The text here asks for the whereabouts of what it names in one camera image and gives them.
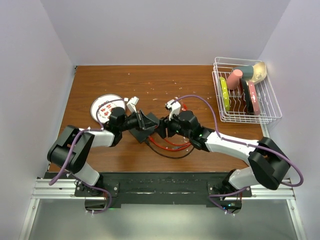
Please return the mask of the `pink plate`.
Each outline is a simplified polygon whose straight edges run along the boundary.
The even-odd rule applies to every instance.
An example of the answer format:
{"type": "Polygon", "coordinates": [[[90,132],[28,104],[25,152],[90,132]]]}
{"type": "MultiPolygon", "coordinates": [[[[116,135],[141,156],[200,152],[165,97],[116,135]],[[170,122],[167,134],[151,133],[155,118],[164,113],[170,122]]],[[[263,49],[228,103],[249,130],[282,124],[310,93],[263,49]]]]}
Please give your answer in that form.
{"type": "Polygon", "coordinates": [[[252,81],[248,81],[248,89],[250,93],[250,99],[253,107],[254,114],[256,116],[260,115],[261,110],[259,106],[259,99],[258,99],[258,94],[256,92],[255,85],[252,81]]]}

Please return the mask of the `dark green cup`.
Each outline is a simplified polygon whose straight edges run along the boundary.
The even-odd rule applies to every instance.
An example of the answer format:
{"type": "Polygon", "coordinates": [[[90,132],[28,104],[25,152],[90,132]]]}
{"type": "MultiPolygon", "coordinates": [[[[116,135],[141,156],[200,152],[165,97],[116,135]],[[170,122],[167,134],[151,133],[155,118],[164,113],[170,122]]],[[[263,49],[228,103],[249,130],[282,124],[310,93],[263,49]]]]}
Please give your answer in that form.
{"type": "Polygon", "coordinates": [[[245,80],[252,79],[254,75],[254,68],[252,65],[236,66],[233,70],[240,70],[242,72],[242,78],[245,80]]]}

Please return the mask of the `pink cup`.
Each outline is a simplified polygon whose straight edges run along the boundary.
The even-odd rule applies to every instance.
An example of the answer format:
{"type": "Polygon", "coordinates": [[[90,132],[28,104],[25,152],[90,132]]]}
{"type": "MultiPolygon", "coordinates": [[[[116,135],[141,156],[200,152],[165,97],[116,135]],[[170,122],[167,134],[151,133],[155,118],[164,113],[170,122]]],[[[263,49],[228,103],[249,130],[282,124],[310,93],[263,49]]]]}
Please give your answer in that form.
{"type": "Polygon", "coordinates": [[[243,72],[239,69],[234,69],[227,77],[226,85],[229,90],[235,90],[240,84],[240,79],[243,77],[243,72]]]}

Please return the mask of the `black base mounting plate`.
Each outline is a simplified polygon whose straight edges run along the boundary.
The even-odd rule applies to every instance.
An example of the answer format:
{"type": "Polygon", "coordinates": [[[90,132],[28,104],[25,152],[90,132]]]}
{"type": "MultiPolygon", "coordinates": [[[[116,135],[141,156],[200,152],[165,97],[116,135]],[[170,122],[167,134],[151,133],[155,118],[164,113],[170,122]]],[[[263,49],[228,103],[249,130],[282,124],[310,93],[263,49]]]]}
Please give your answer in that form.
{"type": "Polygon", "coordinates": [[[251,197],[247,188],[242,193],[223,189],[226,172],[103,172],[99,190],[75,181],[75,196],[85,197],[88,210],[101,210],[106,204],[120,208],[125,204],[145,205],[221,205],[224,210],[237,213],[244,197],[251,197]]]}

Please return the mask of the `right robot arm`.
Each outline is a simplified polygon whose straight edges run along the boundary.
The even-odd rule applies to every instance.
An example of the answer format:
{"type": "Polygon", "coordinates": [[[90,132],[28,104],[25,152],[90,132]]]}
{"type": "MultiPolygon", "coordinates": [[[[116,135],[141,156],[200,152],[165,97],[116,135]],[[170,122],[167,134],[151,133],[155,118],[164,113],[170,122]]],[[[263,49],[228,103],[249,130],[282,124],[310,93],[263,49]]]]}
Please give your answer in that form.
{"type": "Polygon", "coordinates": [[[183,136],[198,150],[244,161],[248,165],[246,168],[231,170],[222,182],[223,192],[230,197],[254,185],[277,190],[290,168],[290,164],[278,156],[283,152],[272,139],[245,140],[218,133],[202,126],[190,110],[161,118],[155,131],[163,139],[183,136]]]}

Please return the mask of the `white round patterned plate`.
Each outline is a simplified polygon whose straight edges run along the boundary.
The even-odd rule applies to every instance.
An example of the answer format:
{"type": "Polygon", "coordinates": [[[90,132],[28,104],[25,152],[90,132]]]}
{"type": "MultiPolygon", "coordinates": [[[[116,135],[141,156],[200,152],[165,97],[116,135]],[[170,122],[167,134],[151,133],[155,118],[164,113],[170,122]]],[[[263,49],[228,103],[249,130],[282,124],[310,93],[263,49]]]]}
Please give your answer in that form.
{"type": "Polygon", "coordinates": [[[102,124],[109,121],[112,109],[121,107],[126,109],[125,101],[115,94],[105,94],[98,97],[91,105],[90,113],[92,118],[102,124]]]}

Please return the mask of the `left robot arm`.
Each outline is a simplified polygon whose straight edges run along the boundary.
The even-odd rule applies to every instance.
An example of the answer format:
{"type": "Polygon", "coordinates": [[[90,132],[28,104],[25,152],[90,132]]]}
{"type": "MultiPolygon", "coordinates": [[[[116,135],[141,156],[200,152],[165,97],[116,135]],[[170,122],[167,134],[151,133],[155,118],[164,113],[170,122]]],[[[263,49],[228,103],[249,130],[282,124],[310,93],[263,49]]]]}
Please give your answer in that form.
{"type": "Polygon", "coordinates": [[[99,196],[104,190],[102,175],[94,170],[87,157],[91,148],[114,147],[128,130],[155,130],[160,120],[148,116],[142,110],[127,115],[121,107],[111,110],[109,120],[101,128],[77,128],[68,125],[49,149],[47,159],[60,167],[58,174],[49,182],[54,185],[64,172],[73,175],[92,196],[99,196]]]}

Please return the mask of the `black network switch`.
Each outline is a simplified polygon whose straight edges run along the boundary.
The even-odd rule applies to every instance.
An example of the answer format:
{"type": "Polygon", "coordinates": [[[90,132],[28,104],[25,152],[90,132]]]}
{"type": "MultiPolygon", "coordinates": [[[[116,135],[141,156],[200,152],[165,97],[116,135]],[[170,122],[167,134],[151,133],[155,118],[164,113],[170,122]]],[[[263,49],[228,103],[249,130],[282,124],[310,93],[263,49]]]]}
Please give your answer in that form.
{"type": "MultiPolygon", "coordinates": [[[[146,116],[157,123],[159,122],[159,119],[152,112],[148,113],[146,116]]],[[[129,133],[141,144],[144,143],[146,139],[155,132],[155,129],[155,126],[146,130],[131,129],[129,130],[129,133]]]]}

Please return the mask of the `yellow-green plate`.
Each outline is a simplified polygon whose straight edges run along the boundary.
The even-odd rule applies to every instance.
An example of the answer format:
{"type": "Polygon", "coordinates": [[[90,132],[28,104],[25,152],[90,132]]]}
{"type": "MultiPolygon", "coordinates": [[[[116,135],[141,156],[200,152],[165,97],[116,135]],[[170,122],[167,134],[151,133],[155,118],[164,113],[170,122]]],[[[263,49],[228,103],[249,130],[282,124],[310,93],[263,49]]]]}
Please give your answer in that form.
{"type": "Polygon", "coordinates": [[[230,98],[229,98],[229,91],[227,87],[226,79],[222,76],[219,77],[221,91],[222,91],[222,98],[224,103],[224,109],[226,112],[230,111],[230,98]]]}

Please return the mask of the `beige bowl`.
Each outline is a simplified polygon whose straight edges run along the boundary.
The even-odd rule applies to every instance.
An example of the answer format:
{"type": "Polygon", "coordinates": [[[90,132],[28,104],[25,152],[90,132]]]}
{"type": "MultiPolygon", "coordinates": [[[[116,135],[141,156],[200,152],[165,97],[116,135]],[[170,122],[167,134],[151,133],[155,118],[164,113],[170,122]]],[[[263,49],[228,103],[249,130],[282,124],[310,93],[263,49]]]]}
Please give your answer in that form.
{"type": "Polygon", "coordinates": [[[251,81],[256,85],[262,82],[267,76],[267,67],[263,61],[260,61],[253,65],[253,76],[251,81]]]}

